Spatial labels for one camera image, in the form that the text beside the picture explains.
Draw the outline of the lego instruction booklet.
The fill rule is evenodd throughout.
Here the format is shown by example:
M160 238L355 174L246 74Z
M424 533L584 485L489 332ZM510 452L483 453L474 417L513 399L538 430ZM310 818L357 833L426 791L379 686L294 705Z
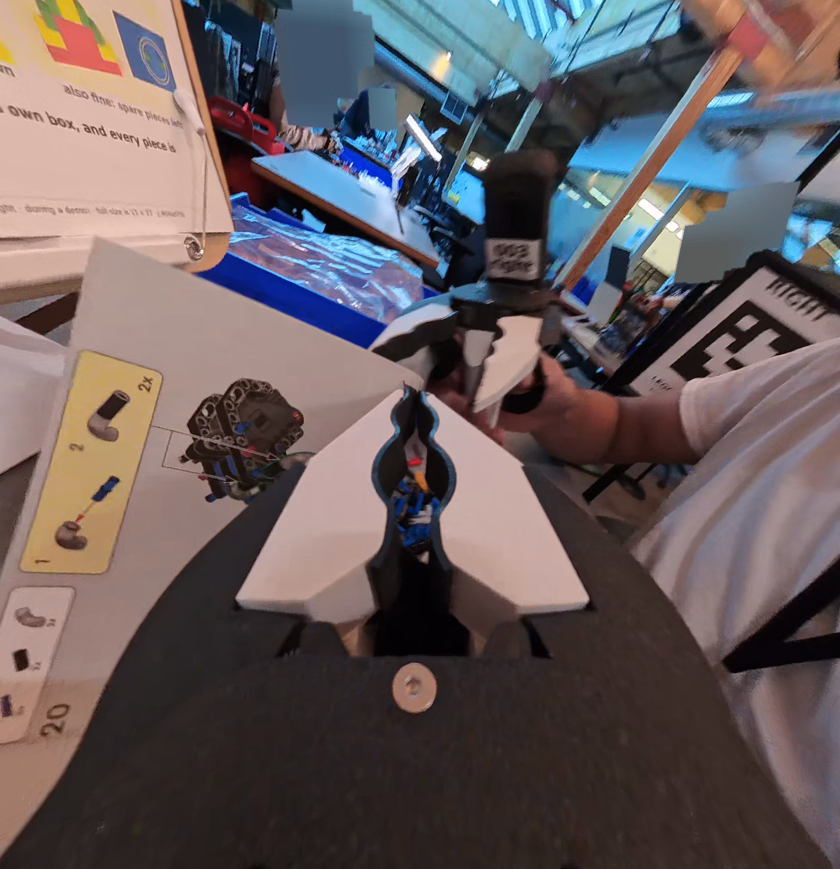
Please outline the lego instruction booklet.
M316 453L404 385L402 366L129 248L98 240L70 346L44 397L10 419L37 454L0 576L0 746L60 736L89 716L146 614L240 512L214 470L183 461L228 406L281 444Z

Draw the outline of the wooden office desk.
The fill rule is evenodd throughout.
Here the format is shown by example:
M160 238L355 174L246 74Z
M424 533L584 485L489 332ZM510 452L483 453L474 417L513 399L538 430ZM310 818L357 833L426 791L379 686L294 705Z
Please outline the wooden office desk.
M388 189L370 190L359 179L309 151L252 160L263 180L317 208L333 222L350 226L376 244L392 248L422 266L436 268L439 257L414 212L399 208Z

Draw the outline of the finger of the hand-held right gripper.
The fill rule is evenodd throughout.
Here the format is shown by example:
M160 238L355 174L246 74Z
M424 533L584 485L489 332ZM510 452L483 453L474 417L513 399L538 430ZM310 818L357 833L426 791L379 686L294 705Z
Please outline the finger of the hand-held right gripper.
M417 375L444 380L461 361L458 315L448 304L416 305L388 325L370 351Z
M492 342L491 354L484 361L482 378L473 401L474 411L499 405L534 371L541 352L542 318L505 316L496 325L501 336Z

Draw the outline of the pile of lego beams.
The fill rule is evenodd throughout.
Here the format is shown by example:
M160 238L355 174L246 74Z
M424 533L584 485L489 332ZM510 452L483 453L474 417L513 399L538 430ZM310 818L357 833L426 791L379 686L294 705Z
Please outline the pile of lego beams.
M417 558L424 557L430 549L430 525L440 509L427 479L424 458L415 455L408 459L407 471L396 485L391 503L404 549Z

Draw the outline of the person's right hand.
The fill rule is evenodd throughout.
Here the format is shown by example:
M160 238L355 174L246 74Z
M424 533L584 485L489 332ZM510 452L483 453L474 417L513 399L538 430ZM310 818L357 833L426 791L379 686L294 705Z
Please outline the person's right hand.
M428 390L499 445L507 433L527 434L556 459L575 464L624 463L633 457L621 450L620 404L610 397L578 386L557 361L542 353L532 375L522 380L509 397L527 394L541 385L544 393L532 411L516 415L501 410L497 423L486 411L475 412L462 393L460 369L430 382Z

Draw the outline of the red plastic carrier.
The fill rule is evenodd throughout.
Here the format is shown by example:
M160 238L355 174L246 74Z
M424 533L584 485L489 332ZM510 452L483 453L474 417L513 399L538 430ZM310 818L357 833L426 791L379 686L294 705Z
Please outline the red plastic carrier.
M286 144L268 119L219 95L209 98L207 105L215 130L249 146L258 156L279 156L287 152Z

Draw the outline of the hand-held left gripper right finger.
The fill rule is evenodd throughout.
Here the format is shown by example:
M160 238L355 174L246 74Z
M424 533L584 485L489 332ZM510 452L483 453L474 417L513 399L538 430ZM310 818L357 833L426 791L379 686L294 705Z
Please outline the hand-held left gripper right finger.
M469 650L481 652L501 623L584 610L588 592L521 462L435 396L423 397L456 472L439 524L454 568L450 610L469 630Z

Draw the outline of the blue bin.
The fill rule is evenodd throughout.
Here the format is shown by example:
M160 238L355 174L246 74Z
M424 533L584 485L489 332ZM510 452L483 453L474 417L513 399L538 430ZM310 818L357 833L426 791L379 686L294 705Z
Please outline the blue bin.
M435 298L404 255L317 231L245 192L230 197L234 231L222 261L197 276L369 349L411 305Z

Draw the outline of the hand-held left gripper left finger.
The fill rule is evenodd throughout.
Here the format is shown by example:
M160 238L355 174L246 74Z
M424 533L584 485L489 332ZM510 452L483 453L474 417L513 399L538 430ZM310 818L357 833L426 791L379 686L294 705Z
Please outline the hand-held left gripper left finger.
M332 624L376 612L367 565L388 510L373 462L396 434L398 403L415 397L414 388L387 395L310 460L237 594L241 608Z

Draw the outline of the black white marker poster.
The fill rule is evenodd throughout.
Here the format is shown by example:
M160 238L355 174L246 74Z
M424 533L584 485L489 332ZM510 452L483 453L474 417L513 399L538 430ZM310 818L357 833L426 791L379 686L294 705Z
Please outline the black white marker poster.
M840 279L770 251L753 254L666 331L658 328L608 390L649 396L840 337Z

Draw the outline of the white sheet clip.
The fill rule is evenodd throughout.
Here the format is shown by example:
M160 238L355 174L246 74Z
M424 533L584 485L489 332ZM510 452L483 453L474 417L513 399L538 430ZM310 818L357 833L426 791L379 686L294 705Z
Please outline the white sheet clip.
M186 252L192 263L201 263L206 253L207 221L208 221L208 192L209 192L209 159L206 128L199 114L197 100L188 91L175 89L172 94L174 103L181 114L185 117L192 132L197 136L200 144L202 159L202 192L200 195L200 230L187 234L185 245Z

